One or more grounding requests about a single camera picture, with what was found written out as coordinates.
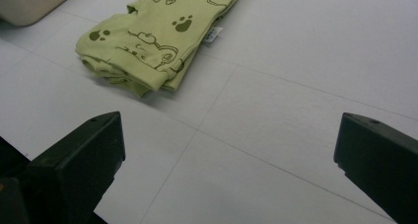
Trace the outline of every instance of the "white surface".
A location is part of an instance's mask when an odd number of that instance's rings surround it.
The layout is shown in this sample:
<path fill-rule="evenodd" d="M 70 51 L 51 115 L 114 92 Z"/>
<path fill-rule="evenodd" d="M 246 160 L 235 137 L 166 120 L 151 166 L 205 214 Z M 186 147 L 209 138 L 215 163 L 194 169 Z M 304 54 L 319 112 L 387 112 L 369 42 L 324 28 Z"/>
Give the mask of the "white surface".
<path fill-rule="evenodd" d="M 418 138 L 416 0 L 240 0 L 179 91 L 145 99 L 74 52 L 134 0 L 68 0 L 0 22 L 0 135 L 29 158 L 120 111 L 127 160 L 108 223 L 392 223 L 333 163 L 343 112 Z"/>

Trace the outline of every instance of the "green pants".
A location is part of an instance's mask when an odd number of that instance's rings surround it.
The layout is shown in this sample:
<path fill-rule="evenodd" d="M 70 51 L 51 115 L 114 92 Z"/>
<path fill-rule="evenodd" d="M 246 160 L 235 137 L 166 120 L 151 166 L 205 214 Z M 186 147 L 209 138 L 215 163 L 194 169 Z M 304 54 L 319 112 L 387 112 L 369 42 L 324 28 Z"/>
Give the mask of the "green pants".
<path fill-rule="evenodd" d="M 176 90 L 199 44 L 236 0 L 137 0 L 77 42 L 84 65 L 142 97 Z"/>

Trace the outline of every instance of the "clothing tag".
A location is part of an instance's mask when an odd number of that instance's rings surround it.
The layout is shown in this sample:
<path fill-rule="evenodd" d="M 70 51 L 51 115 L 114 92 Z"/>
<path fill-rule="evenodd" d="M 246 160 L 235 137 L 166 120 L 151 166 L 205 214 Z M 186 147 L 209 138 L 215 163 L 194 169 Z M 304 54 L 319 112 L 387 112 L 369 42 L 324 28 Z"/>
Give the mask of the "clothing tag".
<path fill-rule="evenodd" d="M 208 42 L 211 43 L 216 36 L 218 35 L 218 33 L 222 30 L 221 27 L 213 27 L 209 33 L 206 35 L 205 39 L 203 40 L 204 42 Z"/>

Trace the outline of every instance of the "green cloth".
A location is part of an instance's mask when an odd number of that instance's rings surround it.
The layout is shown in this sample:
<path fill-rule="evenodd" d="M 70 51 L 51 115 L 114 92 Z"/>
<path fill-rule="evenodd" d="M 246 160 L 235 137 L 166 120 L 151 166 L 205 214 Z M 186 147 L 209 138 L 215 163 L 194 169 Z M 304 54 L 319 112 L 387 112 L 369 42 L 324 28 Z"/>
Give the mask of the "green cloth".
<path fill-rule="evenodd" d="M 82 35 L 76 52 L 109 84 L 142 97 L 176 90 L 197 47 L 237 0 L 137 0 Z"/>

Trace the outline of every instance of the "paw print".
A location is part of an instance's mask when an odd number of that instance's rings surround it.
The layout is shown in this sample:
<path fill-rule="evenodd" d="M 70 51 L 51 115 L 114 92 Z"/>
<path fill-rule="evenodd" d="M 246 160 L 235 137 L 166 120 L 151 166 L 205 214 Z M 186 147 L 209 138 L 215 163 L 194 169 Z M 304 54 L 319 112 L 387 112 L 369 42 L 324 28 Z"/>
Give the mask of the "paw print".
<path fill-rule="evenodd" d="M 99 31 L 95 31 L 90 33 L 89 38 L 90 40 L 96 41 L 96 40 L 105 40 L 106 36 L 110 35 L 110 31 L 109 30 L 99 30 Z"/>
<path fill-rule="evenodd" d="M 173 26 L 175 26 L 175 30 L 178 31 L 179 33 L 186 32 L 188 28 L 190 28 L 190 25 L 192 23 L 192 20 L 191 20 L 192 18 L 193 16 L 190 15 L 188 16 L 187 19 L 185 17 L 181 17 L 179 19 L 179 22 L 173 22 Z"/>

